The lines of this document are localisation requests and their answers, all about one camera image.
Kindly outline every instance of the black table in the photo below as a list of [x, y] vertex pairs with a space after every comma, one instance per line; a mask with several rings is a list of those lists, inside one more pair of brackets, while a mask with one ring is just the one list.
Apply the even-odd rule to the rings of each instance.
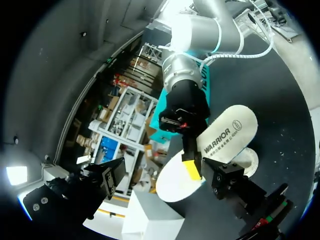
[[[257, 54], [267, 47], [259, 36], [250, 35], [242, 53]], [[306, 207], [315, 168], [313, 126], [296, 80], [272, 50], [258, 59], [219, 59], [210, 66], [210, 84], [209, 123], [237, 104], [256, 114], [258, 130], [248, 147], [257, 153], [259, 167], [251, 180], [268, 194], [282, 183], [289, 184], [286, 196], [295, 207], [279, 226], [287, 233]], [[172, 138], [168, 158], [181, 149], [181, 136]], [[185, 217], [177, 240], [233, 240], [245, 225], [226, 201], [215, 198], [207, 184], [169, 205]]]

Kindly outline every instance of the gray wall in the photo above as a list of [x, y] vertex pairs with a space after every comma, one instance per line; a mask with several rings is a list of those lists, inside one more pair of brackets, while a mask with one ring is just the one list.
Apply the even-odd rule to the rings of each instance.
[[[54, 158], [67, 117], [93, 74], [148, 24], [152, 12], [143, 10], [145, 5], [156, 9], [162, 1], [151, 2], [63, 0], [30, 33], [12, 71], [4, 109], [3, 139], [12, 142], [17, 134], [19, 144], [6, 145], [2, 153], [7, 163], [24, 162], [30, 181], [40, 178], [46, 154]], [[131, 25], [123, 26], [124, 20]]]

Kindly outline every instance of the light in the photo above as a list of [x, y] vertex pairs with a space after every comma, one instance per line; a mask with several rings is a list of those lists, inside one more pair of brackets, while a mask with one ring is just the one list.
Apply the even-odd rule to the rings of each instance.
[[23, 184], [28, 180], [28, 171], [26, 166], [7, 166], [6, 174], [8, 175], [12, 186]]

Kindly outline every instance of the yellow block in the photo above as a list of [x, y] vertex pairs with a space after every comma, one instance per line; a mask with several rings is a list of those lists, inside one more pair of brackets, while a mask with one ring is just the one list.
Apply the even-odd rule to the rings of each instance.
[[183, 164], [185, 165], [186, 170], [188, 171], [192, 180], [201, 180], [201, 177], [195, 165], [195, 160], [183, 161]]

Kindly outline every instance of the white cable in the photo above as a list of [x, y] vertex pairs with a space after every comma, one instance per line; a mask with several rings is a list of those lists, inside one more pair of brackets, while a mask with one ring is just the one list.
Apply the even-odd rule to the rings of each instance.
[[229, 58], [229, 59], [257, 59], [257, 58], [261, 58], [265, 55], [267, 55], [271, 49], [274, 46], [274, 39], [272, 37], [272, 29], [270, 26], [270, 23], [268, 21], [268, 19], [266, 18], [266, 16], [264, 15], [264, 13], [257, 7], [257, 5], [252, 1], [249, 0], [249, 2], [259, 11], [260, 14], [262, 14], [267, 26], [268, 26], [268, 30], [269, 30], [269, 37], [270, 37], [270, 45], [269, 47], [262, 53], [259, 54], [252, 54], [252, 55], [243, 55], [243, 54], [215, 54], [212, 56], [207, 57], [206, 59], [204, 59], [200, 65], [200, 72], [202, 72], [202, 69], [204, 68], [205, 64], [207, 66], [209, 66], [214, 60], [214, 59], [222, 59], [222, 58]]

